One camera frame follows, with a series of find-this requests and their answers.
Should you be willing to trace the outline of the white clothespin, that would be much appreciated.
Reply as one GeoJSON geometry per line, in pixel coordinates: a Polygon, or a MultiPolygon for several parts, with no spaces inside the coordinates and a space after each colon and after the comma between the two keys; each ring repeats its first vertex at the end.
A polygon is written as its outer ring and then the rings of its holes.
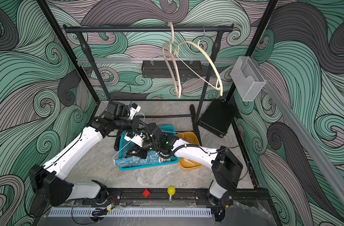
{"type": "Polygon", "coordinates": [[[191,162],[190,160],[188,160],[188,159],[184,159],[185,160],[185,162],[187,162],[187,163],[189,163],[189,164],[191,164],[191,165],[195,165],[195,163],[194,162],[191,162]]]}

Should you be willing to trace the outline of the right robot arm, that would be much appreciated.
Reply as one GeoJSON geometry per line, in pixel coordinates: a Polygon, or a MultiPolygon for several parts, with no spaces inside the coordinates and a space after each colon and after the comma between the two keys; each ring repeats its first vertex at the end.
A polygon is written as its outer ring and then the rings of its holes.
{"type": "Polygon", "coordinates": [[[207,148],[189,143],[170,132],[164,132],[155,123],[135,121],[126,132],[124,140],[132,144],[127,156],[146,159],[154,152],[162,159],[185,158],[210,168],[214,181],[209,187],[209,196],[221,199],[226,192],[234,192],[242,173],[243,165],[229,147],[207,148]]]}

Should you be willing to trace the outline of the blue rabbit print towel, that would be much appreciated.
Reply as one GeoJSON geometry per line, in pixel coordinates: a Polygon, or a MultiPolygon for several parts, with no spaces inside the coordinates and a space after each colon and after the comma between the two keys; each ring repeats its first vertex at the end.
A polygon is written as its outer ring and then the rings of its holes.
{"type": "Polygon", "coordinates": [[[122,159],[116,159],[114,163],[117,167],[130,168],[161,163],[161,160],[160,156],[156,152],[150,151],[147,153],[146,159],[133,156],[122,159]]]}

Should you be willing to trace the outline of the cream plastic hanger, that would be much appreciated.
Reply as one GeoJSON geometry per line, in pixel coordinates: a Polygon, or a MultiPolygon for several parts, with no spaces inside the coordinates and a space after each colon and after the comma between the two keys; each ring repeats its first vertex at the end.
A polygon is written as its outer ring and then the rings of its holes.
{"type": "Polygon", "coordinates": [[[177,79],[177,82],[173,82],[177,98],[181,97],[183,86],[182,86],[181,81],[180,81],[180,75],[179,75],[179,70],[178,70],[176,59],[180,60],[184,66],[186,66],[191,72],[193,72],[198,78],[200,78],[206,85],[209,85],[213,89],[217,90],[220,93],[220,96],[222,97],[222,95],[223,95],[223,84],[222,84],[221,76],[220,76],[220,74],[219,74],[219,72],[218,72],[218,70],[217,70],[213,60],[211,59],[211,57],[203,50],[203,48],[200,47],[200,41],[198,41],[198,43],[194,43],[194,42],[188,41],[188,40],[184,41],[184,42],[181,42],[181,43],[179,43],[176,46],[175,50],[172,51],[172,44],[174,43],[174,28],[173,28],[173,26],[171,27],[171,34],[172,34],[172,36],[170,38],[168,48],[169,48],[169,54],[170,54],[170,57],[171,57],[174,69],[176,70],[176,75],[174,76],[171,67],[169,67],[169,70],[170,70],[170,73],[171,73],[171,77],[174,80],[177,79]],[[192,69],[192,67],[188,66],[186,63],[183,62],[183,60],[181,60],[181,58],[179,57],[179,50],[180,50],[180,47],[182,45],[185,45],[185,44],[195,47],[196,49],[199,50],[199,52],[201,52],[204,55],[205,59],[209,63],[209,66],[211,66],[212,70],[215,72],[215,75],[216,75],[216,78],[217,78],[215,85],[212,85],[210,82],[207,81],[207,76],[205,78],[203,78],[194,69],[192,69]]]}

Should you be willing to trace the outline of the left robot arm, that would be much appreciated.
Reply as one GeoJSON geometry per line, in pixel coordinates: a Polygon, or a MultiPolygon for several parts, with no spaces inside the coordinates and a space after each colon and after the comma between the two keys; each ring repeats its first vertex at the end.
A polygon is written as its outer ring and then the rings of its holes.
{"type": "Polygon", "coordinates": [[[104,114],[92,118],[80,135],[60,153],[42,166],[35,165],[30,169],[32,191],[53,207],[75,199],[91,199],[104,204],[108,198],[104,184],[96,180],[70,183],[66,177],[81,158],[111,132],[130,130],[133,118],[140,110],[135,103],[125,105],[110,101],[104,114]]]}

